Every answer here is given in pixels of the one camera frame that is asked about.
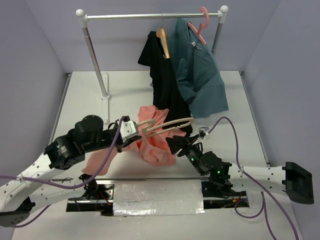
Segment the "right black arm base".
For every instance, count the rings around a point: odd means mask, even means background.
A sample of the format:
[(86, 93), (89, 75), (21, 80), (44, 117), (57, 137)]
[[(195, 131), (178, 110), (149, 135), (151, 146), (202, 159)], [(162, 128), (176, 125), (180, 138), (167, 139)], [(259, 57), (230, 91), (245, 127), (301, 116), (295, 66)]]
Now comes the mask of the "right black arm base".
[(213, 182), (202, 181), (203, 207), (205, 210), (248, 208), (249, 201), (245, 191), (236, 192), (230, 188), (221, 188), (214, 185)]

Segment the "salmon pink t shirt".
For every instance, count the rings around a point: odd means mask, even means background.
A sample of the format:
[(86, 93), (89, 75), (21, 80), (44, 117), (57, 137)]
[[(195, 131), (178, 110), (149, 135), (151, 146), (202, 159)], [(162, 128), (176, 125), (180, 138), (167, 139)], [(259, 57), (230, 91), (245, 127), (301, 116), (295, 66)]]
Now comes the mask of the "salmon pink t shirt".
[[(160, 125), (164, 123), (168, 114), (169, 110), (167, 108), (159, 110), (154, 105), (141, 106), (138, 112), (138, 120), (142, 122), (154, 119), (155, 124)], [(154, 167), (172, 166), (176, 164), (176, 159), (171, 154), (166, 138), (172, 138), (173, 136), (184, 137), (186, 133), (180, 129), (176, 129), (148, 138), (143, 135), (141, 139), (131, 143), (122, 150), (124, 152), (138, 153), (142, 160)], [(108, 148), (94, 151), (81, 171), (87, 175), (94, 175), (105, 160), (108, 152)]]

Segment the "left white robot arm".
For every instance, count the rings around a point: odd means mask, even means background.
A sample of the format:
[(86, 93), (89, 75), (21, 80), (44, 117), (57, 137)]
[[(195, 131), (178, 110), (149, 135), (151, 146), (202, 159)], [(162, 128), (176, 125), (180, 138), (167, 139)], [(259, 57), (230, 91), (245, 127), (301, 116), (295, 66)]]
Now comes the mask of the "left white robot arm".
[[(99, 116), (84, 117), (66, 135), (48, 145), (18, 176), (5, 176), (8, 183), (0, 188), (0, 225), (21, 228), (23, 221), (41, 208), (70, 198), (93, 199), (100, 191), (95, 177), (110, 160), (112, 150), (121, 150), (138, 139), (138, 125), (129, 116), (123, 116), (108, 129), (104, 129)], [(83, 162), (86, 153), (103, 149), (108, 149), (108, 153), (94, 173), (71, 177), (63, 184), (52, 181)]]

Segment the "light wooden hanger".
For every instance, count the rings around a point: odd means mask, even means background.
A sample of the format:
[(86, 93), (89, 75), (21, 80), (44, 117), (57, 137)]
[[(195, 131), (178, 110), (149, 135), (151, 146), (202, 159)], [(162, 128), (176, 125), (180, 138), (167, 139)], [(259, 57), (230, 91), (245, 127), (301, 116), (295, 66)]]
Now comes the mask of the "light wooden hanger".
[(188, 127), (194, 122), (194, 120), (195, 119), (193, 117), (186, 117), (156, 124), (155, 119), (147, 119), (139, 122), (137, 127), (147, 138)]

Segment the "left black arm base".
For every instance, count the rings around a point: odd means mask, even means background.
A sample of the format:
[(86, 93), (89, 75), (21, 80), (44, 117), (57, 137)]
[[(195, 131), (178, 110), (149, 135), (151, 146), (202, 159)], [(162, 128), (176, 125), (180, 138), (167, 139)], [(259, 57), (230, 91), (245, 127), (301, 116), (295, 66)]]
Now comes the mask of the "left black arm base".
[(114, 215), (115, 185), (108, 180), (94, 180), (84, 187), (84, 194), (67, 200), (66, 212), (95, 212), (101, 216)]

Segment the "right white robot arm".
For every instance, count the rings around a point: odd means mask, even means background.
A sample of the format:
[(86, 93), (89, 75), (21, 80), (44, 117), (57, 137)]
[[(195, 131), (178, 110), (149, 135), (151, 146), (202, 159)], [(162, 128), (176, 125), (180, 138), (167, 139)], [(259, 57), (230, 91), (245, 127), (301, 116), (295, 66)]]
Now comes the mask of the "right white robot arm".
[(281, 194), (295, 203), (314, 204), (312, 174), (287, 161), (284, 166), (243, 166), (223, 161), (212, 151), (203, 151), (200, 135), (166, 138), (170, 152), (177, 157), (186, 157), (200, 176), (207, 177), (221, 195), (248, 191), (263, 191)]

